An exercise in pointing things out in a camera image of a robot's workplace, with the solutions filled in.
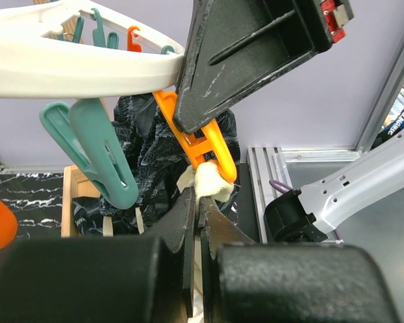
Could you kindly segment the white round clip hanger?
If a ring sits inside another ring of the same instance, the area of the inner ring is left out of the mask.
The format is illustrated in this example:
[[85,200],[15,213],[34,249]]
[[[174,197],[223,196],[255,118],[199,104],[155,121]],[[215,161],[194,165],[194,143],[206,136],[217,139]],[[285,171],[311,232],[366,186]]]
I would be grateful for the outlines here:
[[[134,52],[57,40],[74,17],[98,12],[119,32],[135,27],[150,48]],[[184,47],[161,32],[93,1],[0,9],[0,98],[100,98],[171,87]]]

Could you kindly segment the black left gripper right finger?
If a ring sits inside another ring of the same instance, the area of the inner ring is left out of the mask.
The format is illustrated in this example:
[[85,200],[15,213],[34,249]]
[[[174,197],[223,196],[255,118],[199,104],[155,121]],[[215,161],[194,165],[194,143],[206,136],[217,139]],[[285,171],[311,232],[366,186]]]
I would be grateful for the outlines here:
[[257,244],[200,201],[206,322],[398,322],[373,258],[354,246]]

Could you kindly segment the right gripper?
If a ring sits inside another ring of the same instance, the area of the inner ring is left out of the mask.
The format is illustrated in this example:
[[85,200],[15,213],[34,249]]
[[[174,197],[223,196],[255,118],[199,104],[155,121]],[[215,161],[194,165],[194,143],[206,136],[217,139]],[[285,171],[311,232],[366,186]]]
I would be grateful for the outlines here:
[[194,1],[173,121],[194,133],[264,85],[329,50],[348,0]]

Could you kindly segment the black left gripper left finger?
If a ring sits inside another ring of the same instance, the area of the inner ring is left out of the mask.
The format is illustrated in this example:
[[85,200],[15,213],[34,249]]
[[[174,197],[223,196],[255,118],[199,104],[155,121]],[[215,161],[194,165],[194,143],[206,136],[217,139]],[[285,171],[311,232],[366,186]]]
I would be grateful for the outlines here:
[[186,322],[196,197],[141,235],[31,239],[0,252],[0,322]]

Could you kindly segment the cream sock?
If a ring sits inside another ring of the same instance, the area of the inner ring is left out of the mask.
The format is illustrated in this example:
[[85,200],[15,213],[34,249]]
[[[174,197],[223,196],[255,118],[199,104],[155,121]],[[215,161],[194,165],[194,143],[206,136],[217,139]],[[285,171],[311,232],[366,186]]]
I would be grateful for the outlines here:
[[234,183],[227,182],[218,170],[218,165],[213,161],[200,164],[195,170],[188,166],[185,172],[177,180],[177,187],[182,192],[187,187],[193,187],[196,194],[196,204],[200,199],[211,197],[215,201],[227,202],[234,190]]

